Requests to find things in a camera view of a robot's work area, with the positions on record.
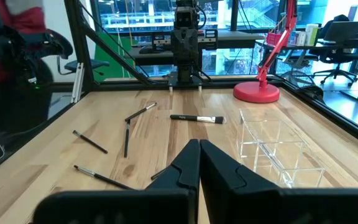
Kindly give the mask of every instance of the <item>green panel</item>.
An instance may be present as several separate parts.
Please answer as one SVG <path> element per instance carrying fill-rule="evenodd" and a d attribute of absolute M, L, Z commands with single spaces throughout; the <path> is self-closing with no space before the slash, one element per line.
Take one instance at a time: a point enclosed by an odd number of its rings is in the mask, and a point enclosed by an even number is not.
<path fill-rule="evenodd" d="M 115 51 L 116 53 L 119 53 L 121 56 L 124 56 L 122 50 L 119 49 L 118 45 L 110 39 L 109 34 L 99 32 L 98 35 L 100 36 L 100 38 L 102 38 L 102 40 L 108 46 L 110 46 L 110 48 L 113 49 L 113 51 Z M 118 42 L 118 35 L 110 35 L 110 36 Z M 124 49 L 128 52 L 132 48 L 131 39 L 129 37 L 121 37 L 121 44 L 124 47 Z M 102 76 L 102 75 L 94 72 L 93 76 L 94 76 L 95 81 L 103 82 L 107 78 L 122 78 L 123 77 L 122 67 L 114 59 L 112 59 L 106 52 L 104 52 L 99 46 L 96 46 L 94 59 L 107 61 L 110 63 L 110 67 L 103 66 L 103 67 L 96 69 L 96 71 L 102 72 L 102 73 L 104 73 L 104 75 Z M 131 65 L 134 65 L 134 62 L 131 59 L 127 59 L 127 62 L 130 63 Z M 124 75 L 125 78 L 129 78 L 129 74 L 127 73 L 126 70 L 124 70 L 124 74 L 125 74 Z"/>

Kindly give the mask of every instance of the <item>lamp arm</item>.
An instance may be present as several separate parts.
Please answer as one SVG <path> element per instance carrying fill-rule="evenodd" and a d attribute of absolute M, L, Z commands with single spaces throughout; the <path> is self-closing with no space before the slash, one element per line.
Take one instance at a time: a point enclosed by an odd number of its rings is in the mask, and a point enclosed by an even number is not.
<path fill-rule="evenodd" d="M 288 39 L 291 35 L 292 30 L 296 26 L 296 17 L 297 17 L 297 0 L 287 0 L 287 23 L 285 24 L 285 31 L 282 34 L 280 40 L 268 56 L 267 60 L 264 60 L 262 65 L 258 67 L 258 76 L 259 86 L 264 88 L 267 85 L 267 72 L 269 71 L 270 66 L 276 59 L 277 55 L 280 53 L 283 47 L 287 46 Z"/>

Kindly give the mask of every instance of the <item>desk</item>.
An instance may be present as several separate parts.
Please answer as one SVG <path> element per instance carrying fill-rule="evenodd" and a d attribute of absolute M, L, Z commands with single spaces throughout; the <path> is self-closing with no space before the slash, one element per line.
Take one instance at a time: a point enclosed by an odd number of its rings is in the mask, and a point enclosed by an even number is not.
<path fill-rule="evenodd" d="M 219 49 L 233 49 L 233 48 L 253 48 L 256 40 L 263 40 L 264 37 L 258 34 L 248 34 L 239 31 L 218 31 L 218 48 Z M 151 43 L 144 43 L 141 46 L 151 45 Z M 140 47 L 133 47 L 129 54 L 135 59 L 137 65 L 172 65 L 173 53 L 165 51 L 161 53 L 140 54 Z"/>
<path fill-rule="evenodd" d="M 269 51 L 273 50 L 274 46 L 265 43 L 263 40 L 257 40 L 257 44 L 261 45 L 266 51 L 265 54 L 267 54 Z M 286 47 L 283 47 L 282 50 L 335 50 L 335 49 L 358 49 L 358 45 L 323 45 L 320 43 L 317 43 L 316 46 L 292 46 L 288 45 Z M 271 67 L 271 70 L 269 73 L 275 74 L 275 67 L 276 62 Z M 354 97 L 346 92 L 341 91 L 341 93 L 354 98 L 358 101 L 358 97 Z"/>
<path fill-rule="evenodd" d="M 0 165 L 0 223 L 24 224 L 46 196 L 62 190 L 117 190 L 76 171 L 89 168 L 135 189 L 150 184 L 193 138 L 209 139 L 239 161 L 236 149 L 239 108 L 269 108 L 291 126 L 322 160 L 321 186 L 358 187 L 358 140 L 292 94 L 281 89 L 276 103 L 245 103 L 231 89 L 91 92 L 20 151 Z M 129 114 L 158 101 L 131 122 L 128 158 L 123 158 L 125 122 Z M 170 114 L 219 114 L 224 125 L 171 121 Z M 103 154 L 78 139 L 76 129 L 109 151 Z M 200 192 L 199 223 L 208 223 Z"/>

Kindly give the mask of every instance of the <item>red desk lamp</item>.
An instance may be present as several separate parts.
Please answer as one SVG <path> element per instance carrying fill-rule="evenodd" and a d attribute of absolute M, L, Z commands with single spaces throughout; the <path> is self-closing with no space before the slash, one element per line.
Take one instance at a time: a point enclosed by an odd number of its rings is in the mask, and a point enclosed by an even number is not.
<path fill-rule="evenodd" d="M 266 76 L 282 47 L 287 46 L 288 38 L 296 25 L 296 12 L 296 0 L 287 0 L 287 23 L 285 24 L 283 35 L 267 57 L 267 60 L 259 64 L 259 74 L 256 77 L 259 82 L 244 82 L 234 87 L 233 94 L 237 99 L 251 103 L 271 103 L 279 99 L 280 91 L 277 87 L 267 83 Z"/>

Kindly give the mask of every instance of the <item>brush handle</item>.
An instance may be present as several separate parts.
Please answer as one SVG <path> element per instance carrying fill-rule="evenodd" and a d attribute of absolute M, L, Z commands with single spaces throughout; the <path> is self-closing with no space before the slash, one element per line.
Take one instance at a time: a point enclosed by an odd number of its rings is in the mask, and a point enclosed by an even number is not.
<path fill-rule="evenodd" d="M 109 183 L 109 184 L 113 184 L 113 185 L 115 185 L 115 186 L 117 186 L 117 187 L 120 187 L 120 188 L 122 188 L 122 189 L 134 190 L 134 189 L 132 189 L 132 188 L 130 188 L 130 187 L 124 185 L 124 184 L 121 184 L 121 183 L 119 183 L 119 182 L 116 182 L 116 181 L 114 181 L 114 180 L 111 180 L 111 179 L 109 179 L 109 178 L 107 178 L 107 177 L 103 177 L 102 175 L 99 175 L 99 174 L 95 174 L 95 175 L 94 175 L 94 178 L 99 179 L 99 180 L 102 180 L 102 181 L 104 181 L 104 182 L 106 182 L 106 183 Z"/>
<path fill-rule="evenodd" d="M 154 174 L 151 179 L 154 180 L 156 179 L 157 177 L 159 177 L 164 171 L 165 171 L 166 168 L 162 169 L 160 172 Z"/>
<path fill-rule="evenodd" d="M 124 158 L 128 156 L 128 143 L 129 143 L 129 127 L 130 127 L 131 121 L 127 121 L 127 130 L 125 133 L 125 146 L 124 146 Z"/>
<path fill-rule="evenodd" d="M 136 112 L 136 113 L 130 115 L 128 118 L 125 119 L 125 121 L 129 121 L 129 120 L 131 120 L 132 118 L 135 118 L 137 115 L 143 113 L 144 111 L 147 111 L 147 108 L 143 108 L 143 109 L 141 109 L 140 111 L 138 111 L 138 112 Z"/>
<path fill-rule="evenodd" d="M 197 116 L 173 114 L 171 115 L 171 119 L 178 119 L 182 121 L 197 121 Z"/>
<path fill-rule="evenodd" d="M 80 137 L 82 140 L 86 141 L 87 143 L 89 143 L 90 145 L 92 145 L 93 147 L 95 147 L 96 149 L 99 149 L 100 151 L 104 152 L 105 154 L 108 153 L 107 150 L 103 149 L 101 146 L 99 146 L 98 144 L 96 144 L 95 142 L 93 142 L 92 140 L 88 139 L 87 137 L 83 136 L 82 134 L 80 134 L 77 131 L 73 131 L 73 134 L 77 135 L 78 137 Z"/>

